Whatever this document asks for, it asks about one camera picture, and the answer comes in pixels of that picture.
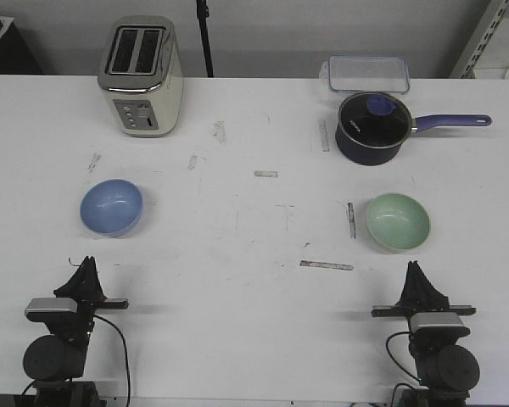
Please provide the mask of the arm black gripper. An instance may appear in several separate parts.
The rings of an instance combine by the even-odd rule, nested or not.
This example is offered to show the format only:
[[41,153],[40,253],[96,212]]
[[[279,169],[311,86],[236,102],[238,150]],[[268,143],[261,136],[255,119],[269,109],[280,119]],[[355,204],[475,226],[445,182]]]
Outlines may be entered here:
[[[412,309],[419,304],[420,310]],[[447,296],[439,292],[426,277],[418,262],[410,261],[407,266],[406,279],[398,305],[374,305],[371,317],[374,318],[405,318],[408,324],[411,352],[435,352],[450,345],[455,345],[461,337],[428,334],[414,334],[410,331],[409,319],[420,312],[454,312],[460,316],[472,316],[477,309],[471,305],[451,305]]]
[[55,297],[80,297],[82,285],[87,279],[87,291],[90,300],[77,302],[76,315],[69,318],[59,317],[56,321],[46,322],[48,330],[67,343],[88,343],[94,328],[94,316],[97,310],[127,309],[126,298],[107,298],[98,279],[96,260],[86,256],[77,267],[74,275],[62,286],[53,291]]

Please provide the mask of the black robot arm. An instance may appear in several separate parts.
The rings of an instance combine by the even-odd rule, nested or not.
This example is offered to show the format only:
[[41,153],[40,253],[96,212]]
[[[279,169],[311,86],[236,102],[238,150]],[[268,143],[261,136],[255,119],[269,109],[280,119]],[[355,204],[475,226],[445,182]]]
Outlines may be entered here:
[[[423,273],[416,261],[408,263],[400,299],[394,305],[375,305],[374,318],[404,318],[408,329],[387,337],[390,359],[417,383],[394,386],[391,406],[465,406],[469,391],[479,382],[480,367],[475,356],[457,341],[471,331],[461,318],[474,315],[472,305],[452,305]],[[408,351],[416,372],[409,372],[392,355],[389,343],[400,335],[408,337]]]
[[[96,384],[83,381],[95,320],[109,322],[99,310],[128,308],[125,298],[108,298],[98,279],[96,260],[85,257],[74,275],[51,298],[34,298],[25,317],[44,324],[48,334],[34,340],[23,357],[25,374],[36,389],[34,406],[105,406]],[[109,322],[114,329],[118,327]]]

